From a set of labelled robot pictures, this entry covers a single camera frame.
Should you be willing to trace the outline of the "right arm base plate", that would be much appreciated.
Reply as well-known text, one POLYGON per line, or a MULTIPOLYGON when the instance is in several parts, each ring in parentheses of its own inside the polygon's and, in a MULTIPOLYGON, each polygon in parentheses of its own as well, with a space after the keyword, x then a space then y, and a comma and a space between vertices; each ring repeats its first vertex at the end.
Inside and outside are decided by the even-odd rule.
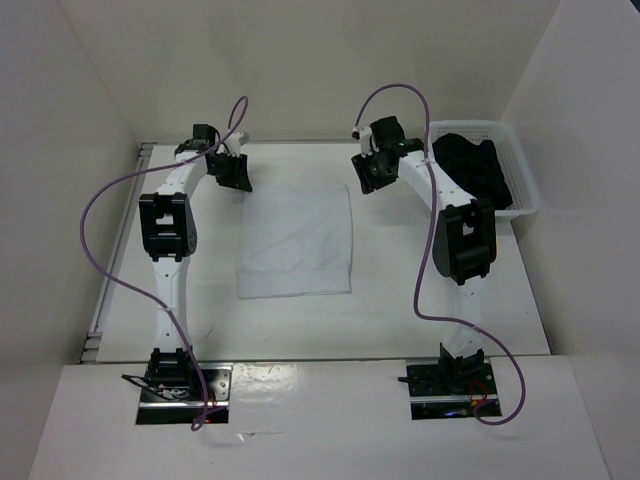
POLYGON ((493 369, 485 362, 470 378, 447 384, 436 361, 408 363, 397 378, 408 389, 411 417, 416 420, 473 418, 502 415, 493 369))

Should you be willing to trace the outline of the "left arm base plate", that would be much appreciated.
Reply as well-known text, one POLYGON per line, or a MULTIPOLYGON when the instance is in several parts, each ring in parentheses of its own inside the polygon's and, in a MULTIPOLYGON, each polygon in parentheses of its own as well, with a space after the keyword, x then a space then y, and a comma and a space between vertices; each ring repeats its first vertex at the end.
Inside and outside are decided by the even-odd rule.
MULTIPOLYGON (((229 418, 233 367, 224 363, 205 363, 202 366, 207 386, 205 425, 226 424, 229 418)), ((191 377, 180 373, 172 376, 136 378, 141 388, 137 425, 191 424, 203 413, 205 405, 202 385, 195 372, 191 377)))

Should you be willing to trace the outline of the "white skirt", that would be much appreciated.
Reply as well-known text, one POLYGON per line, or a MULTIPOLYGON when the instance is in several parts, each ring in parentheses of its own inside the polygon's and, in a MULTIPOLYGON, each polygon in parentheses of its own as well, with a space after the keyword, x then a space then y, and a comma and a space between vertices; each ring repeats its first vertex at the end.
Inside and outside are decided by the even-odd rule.
POLYGON ((271 185, 243 195, 240 299, 349 294, 352 252, 346 185, 271 185))

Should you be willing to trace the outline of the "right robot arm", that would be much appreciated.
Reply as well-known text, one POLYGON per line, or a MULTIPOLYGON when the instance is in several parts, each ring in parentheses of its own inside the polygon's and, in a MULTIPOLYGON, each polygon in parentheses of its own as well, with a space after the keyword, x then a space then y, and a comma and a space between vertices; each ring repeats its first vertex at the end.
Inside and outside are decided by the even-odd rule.
POLYGON ((364 194, 402 179, 437 216, 430 258, 437 272, 458 287, 455 321, 440 344, 437 370, 409 374, 404 381, 435 394, 461 395, 484 364, 478 325, 481 290, 497 255, 494 207, 466 192, 438 165, 435 153, 424 150, 429 141, 406 138, 394 116, 356 126, 352 137, 360 144, 352 164, 364 194))

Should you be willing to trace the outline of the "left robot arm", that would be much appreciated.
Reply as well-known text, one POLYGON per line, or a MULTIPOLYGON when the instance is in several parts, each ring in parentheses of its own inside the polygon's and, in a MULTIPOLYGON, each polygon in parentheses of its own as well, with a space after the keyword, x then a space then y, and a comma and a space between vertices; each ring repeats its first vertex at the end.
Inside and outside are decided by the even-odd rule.
POLYGON ((206 391, 190 356, 187 327, 187 271, 198 245, 190 197, 207 175, 222 187, 250 192, 248 157, 241 152, 247 141, 243 132, 223 140, 214 127, 195 124, 192 137, 174 151, 176 167, 155 192, 139 198, 143 248, 161 301, 147 382, 168 398, 195 398, 206 391))

